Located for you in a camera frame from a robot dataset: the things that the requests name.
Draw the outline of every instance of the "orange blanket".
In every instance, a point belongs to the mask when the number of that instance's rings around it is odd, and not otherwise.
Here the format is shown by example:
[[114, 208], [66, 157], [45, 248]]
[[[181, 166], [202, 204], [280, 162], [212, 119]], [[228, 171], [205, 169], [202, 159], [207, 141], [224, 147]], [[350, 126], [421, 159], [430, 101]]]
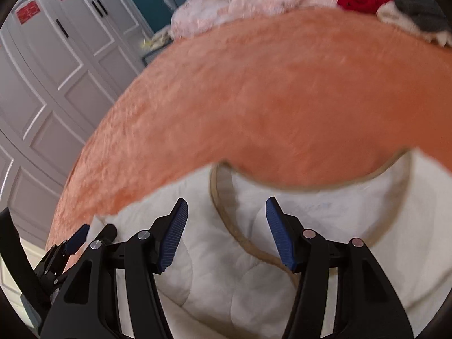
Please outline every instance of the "orange blanket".
[[452, 50], [339, 9], [236, 21], [176, 42], [132, 83], [83, 149], [47, 246], [210, 162], [319, 186], [404, 146], [452, 170]]

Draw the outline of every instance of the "neckline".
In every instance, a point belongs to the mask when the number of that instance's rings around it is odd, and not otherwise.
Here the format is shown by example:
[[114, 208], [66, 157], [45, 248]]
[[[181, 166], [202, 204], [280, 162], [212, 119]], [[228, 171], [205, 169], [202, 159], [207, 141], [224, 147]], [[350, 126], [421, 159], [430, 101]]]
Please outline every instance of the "neckline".
[[[210, 178], [209, 178], [209, 190], [210, 190], [210, 197], [212, 200], [212, 203], [218, 212], [218, 215], [220, 216], [221, 220], [223, 221], [226, 229], [228, 232], [233, 236], [233, 238], [239, 243], [239, 245], [250, 255], [254, 256], [255, 258], [266, 262], [270, 265], [273, 265], [275, 267], [278, 267], [285, 271], [291, 278], [292, 283], [294, 286], [298, 285], [299, 277], [294, 275], [280, 260], [280, 258], [269, 254], [268, 252], [262, 251], [259, 249], [254, 243], [252, 243], [250, 240], [248, 240], [241, 230], [238, 228], [236, 223], [234, 223], [233, 219], [230, 217], [228, 212], [226, 211], [223, 202], [220, 198], [220, 194], [218, 191], [218, 170], [221, 167], [226, 167], [229, 169], [230, 172], [234, 172], [238, 174], [240, 177], [245, 179], [247, 182], [250, 182], [251, 184], [254, 184], [255, 186], [263, 186], [266, 188], [274, 188], [278, 189], [280, 191], [300, 191], [300, 192], [319, 192], [319, 191], [328, 191], [328, 190], [337, 190], [340, 188], [346, 188], [351, 185], [356, 185], [360, 183], [365, 183], [370, 180], [373, 180], [386, 172], [392, 165], [394, 165], [398, 160], [400, 160], [403, 156], [407, 156], [407, 169], [412, 169], [413, 164], [413, 156], [412, 151], [409, 148], [403, 148], [402, 150], [396, 152], [387, 162], [385, 162], [382, 166], [380, 166], [377, 170], [374, 172], [369, 173], [368, 175], [365, 175], [363, 177], [358, 177], [356, 179], [345, 181], [345, 182], [339, 182], [335, 184], [325, 185], [325, 186], [284, 186], [284, 185], [276, 185], [272, 184], [270, 182], [262, 182], [259, 180], [254, 179], [247, 173], [240, 171], [236, 169], [234, 166], [229, 164], [227, 161], [222, 161], [217, 164], [214, 164], [214, 166], [211, 169], [210, 172]], [[386, 223], [382, 223], [382, 225], [375, 227], [375, 229], [366, 237], [366, 244], [369, 247], [372, 247], [380, 238], [384, 235], [384, 233], [389, 230], [392, 223], [396, 219], [396, 217], [399, 215], [399, 212], [401, 210], [402, 205], [405, 202], [406, 199], [406, 191], [408, 188], [408, 184], [410, 181], [411, 172], [408, 171], [408, 177], [406, 179], [405, 184], [403, 185], [403, 193], [402, 197], [397, 204], [397, 206], [394, 208], [393, 215], [388, 218]]]

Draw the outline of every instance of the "bed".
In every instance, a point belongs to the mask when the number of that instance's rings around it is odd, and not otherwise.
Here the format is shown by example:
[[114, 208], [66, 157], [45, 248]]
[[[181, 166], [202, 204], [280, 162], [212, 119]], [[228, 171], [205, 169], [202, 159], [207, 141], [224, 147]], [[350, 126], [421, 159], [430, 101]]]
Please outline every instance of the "bed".
[[165, 49], [82, 150], [47, 247], [208, 164], [329, 189], [401, 150], [452, 171], [452, 51], [375, 16], [298, 9], [225, 24]]

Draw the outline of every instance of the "dark gray cloth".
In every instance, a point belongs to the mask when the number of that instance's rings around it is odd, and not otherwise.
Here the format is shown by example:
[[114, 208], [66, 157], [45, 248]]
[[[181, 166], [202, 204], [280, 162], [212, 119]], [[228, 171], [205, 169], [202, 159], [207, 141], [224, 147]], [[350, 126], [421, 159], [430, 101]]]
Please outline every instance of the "dark gray cloth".
[[426, 32], [452, 31], [435, 0], [394, 0], [397, 8]]

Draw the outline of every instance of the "white wardrobe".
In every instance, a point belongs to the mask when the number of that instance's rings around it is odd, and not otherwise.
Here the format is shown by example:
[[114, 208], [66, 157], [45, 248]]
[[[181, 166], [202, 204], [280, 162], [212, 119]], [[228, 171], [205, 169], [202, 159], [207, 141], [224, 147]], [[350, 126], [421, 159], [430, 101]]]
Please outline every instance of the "white wardrobe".
[[44, 247], [85, 141], [144, 69], [131, 0], [19, 0], [0, 29], [0, 210]]

